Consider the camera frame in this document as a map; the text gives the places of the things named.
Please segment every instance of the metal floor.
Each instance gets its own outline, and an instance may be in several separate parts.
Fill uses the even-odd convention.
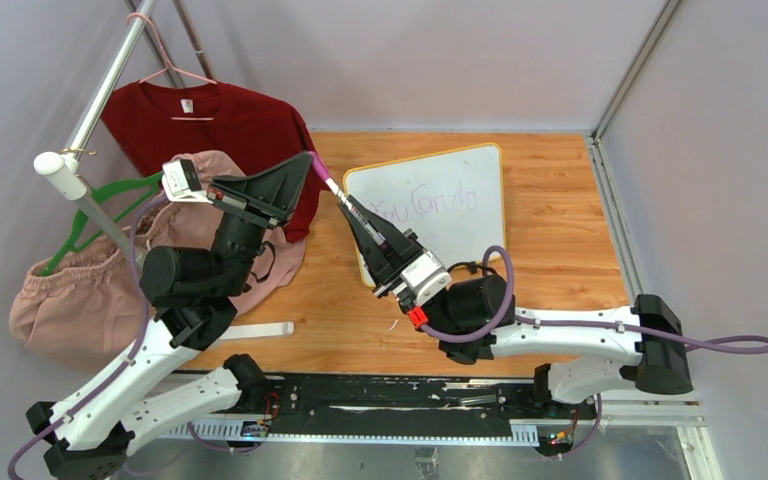
[[[589,426],[576,435],[583,438]],[[269,480],[475,480],[587,478],[690,480],[681,442],[671,427],[609,427],[563,463],[534,461],[531,448],[272,443],[248,454],[208,450],[193,441],[157,440],[128,466],[150,471],[183,454],[162,471],[117,480],[158,478]]]

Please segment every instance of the metal frame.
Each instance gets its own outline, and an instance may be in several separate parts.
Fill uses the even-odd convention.
[[[676,18],[684,0],[665,0],[661,11],[640,45],[623,79],[617,86],[599,123],[587,138],[596,185],[602,199],[605,220],[611,233],[620,271],[630,300],[645,291],[645,278],[637,267],[638,254],[629,235],[628,222],[623,214],[623,204],[617,193],[611,164],[604,149],[604,137],[622,106],[645,70],[656,48],[663,40],[672,21]],[[692,395],[685,401],[657,402],[605,402],[604,418],[607,422],[634,425],[673,425],[682,442],[682,451],[688,471],[693,480],[722,480],[719,462],[714,454],[708,427],[702,416],[702,409]]]
[[[151,13],[154,11],[156,4],[157,0],[142,0],[139,5],[135,5],[134,0],[125,0],[125,5],[128,7],[128,10],[131,12],[141,13],[147,17],[151,17]],[[176,0],[175,4],[176,11],[181,18],[181,22],[184,24],[184,28],[187,30],[188,35],[190,35],[193,47],[197,47],[196,55],[199,57],[199,62],[202,64],[203,68],[206,66],[204,72],[205,75],[207,75],[208,78],[213,78],[213,72],[212,70],[209,70],[210,62],[207,59],[207,54],[204,52],[204,49],[201,46],[201,41],[198,39],[198,35],[195,33],[195,27],[192,24],[189,13],[187,12],[181,0]],[[119,50],[117,50],[116,55],[114,55],[113,60],[110,62],[110,66],[104,73],[101,82],[99,82],[95,92],[90,97],[86,108],[84,108],[84,111],[81,114],[81,118],[75,125],[75,129],[69,136],[69,140],[66,142],[64,153],[62,153],[64,157],[72,157],[75,161],[80,159],[81,153],[84,151],[84,148],[89,141],[90,135],[92,135],[93,130],[95,130],[95,126],[98,124],[98,120],[101,118],[101,112],[104,110],[104,106],[107,104],[107,101],[110,98],[110,94],[113,93],[113,90],[116,88],[116,83],[122,76],[125,65],[131,58],[131,54],[134,52],[134,48],[139,41],[140,35],[145,36],[148,41],[148,46],[153,52],[155,58],[158,60],[158,63],[161,65],[161,67],[164,66],[160,55],[159,46],[151,37],[151,35],[145,31],[145,21],[141,18],[134,18],[128,26],[128,31],[122,40],[122,44],[119,47]],[[184,82],[178,72],[174,72],[169,69],[166,72],[166,76],[172,86],[184,86]],[[92,198],[91,189],[88,189],[82,197],[74,200],[74,202],[78,208],[87,214],[87,217],[90,220],[98,225],[101,231],[104,232],[104,234],[107,235],[113,241],[113,243],[116,244],[117,247],[119,247],[122,251],[128,251],[130,249],[128,238],[125,236],[125,234],[122,233],[113,219],[110,218],[110,216],[107,215],[104,210],[101,209],[99,204]],[[138,262],[142,260],[144,253],[145,252],[142,251],[137,252],[136,256]]]

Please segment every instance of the red t-shirt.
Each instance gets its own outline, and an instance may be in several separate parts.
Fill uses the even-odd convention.
[[[191,113],[185,113],[185,107]],[[180,153],[220,150],[251,175],[314,149],[304,121],[291,105],[221,82],[180,89],[131,83],[113,92],[101,118],[145,176],[159,172],[164,162]],[[310,233],[319,190],[324,189],[311,169],[296,211],[284,226],[287,241],[299,241]]]

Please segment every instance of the gray wall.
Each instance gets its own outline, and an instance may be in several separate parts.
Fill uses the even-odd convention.
[[[649,290],[768,335],[768,2],[688,0],[605,145]],[[725,478],[768,478],[768,356],[692,362]]]
[[[599,120],[662,3],[188,5],[218,78],[287,100],[314,128],[573,130]],[[161,28],[177,22],[167,13]],[[198,69],[185,36],[169,43]]]
[[[0,0],[0,478],[31,437],[24,411],[56,400],[83,376],[35,357],[7,331],[7,313],[28,267],[65,240],[73,206],[34,173],[34,156],[63,147],[124,34],[124,3]],[[140,46],[125,78],[156,70]],[[120,148],[100,127],[96,157],[81,171],[94,184],[133,176]],[[43,449],[20,464],[27,478],[48,478]]]

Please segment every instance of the green hanger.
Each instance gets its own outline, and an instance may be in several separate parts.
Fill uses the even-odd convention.
[[[154,175],[145,178],[126,178],[124,180],[117,180],[113,183],[108,183],[107,185],[93,189],[92,197],[93,200],[101,205],[107,200],[115,197],[116,195],[119,195],[120,193],[136,190],[138,188],[149,187],[148,192],[138,198],[134,203],[129,205],[125,210],[122,211],[122,213],[113,218],[114,222],[118,222],[125,218],[129,213],[133,212],[134,209],[140,206],[141,203],[157,194],[157,192],[160,190],[158,182],[160,182],[161,178],[163,178],[163,172],[157,172]],[[75,214],[75,219],[72,220],[72,233],[69,235],[66,243],[64,243],[63,246],[60,247],[60,250],[54,254],[54,256],[51,258],[51,261],[48,262],[48,265],[42,269],[42,271],[39,273],[39,276],[47,277],[51,275],[67,253],[80,252],[81,250],[87,248],[89,244],[91,244],[96,238],[101,236],[101,231],[98,231],[87,241],[81,243],[80,245],[75,245],[78,239],[81,238],[81,234],[83,233],[84,227],[86,227],[88,220],[89,219],[87,218],[87,214],[81,210],[78,210],[78,213]]]

